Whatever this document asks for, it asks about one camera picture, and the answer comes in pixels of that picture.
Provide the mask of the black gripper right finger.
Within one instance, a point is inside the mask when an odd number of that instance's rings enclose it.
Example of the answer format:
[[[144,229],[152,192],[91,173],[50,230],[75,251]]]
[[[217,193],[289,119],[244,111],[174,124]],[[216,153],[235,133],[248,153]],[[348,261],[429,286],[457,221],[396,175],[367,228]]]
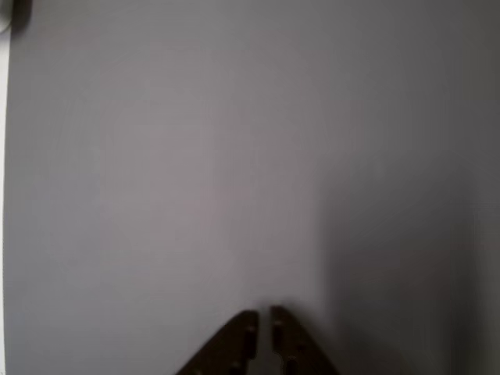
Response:
[[[281,374],[339,375],[338,369],[298,318],[281,305],[270,307],[271,343]]]

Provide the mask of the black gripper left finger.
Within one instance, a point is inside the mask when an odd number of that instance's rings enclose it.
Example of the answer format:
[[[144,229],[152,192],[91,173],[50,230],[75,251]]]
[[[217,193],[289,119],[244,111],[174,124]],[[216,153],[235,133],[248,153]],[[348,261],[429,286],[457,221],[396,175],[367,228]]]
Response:
[[[257,354],[259,313],[243,310],[228,320],[177,372],[178,375],[246,374]]]

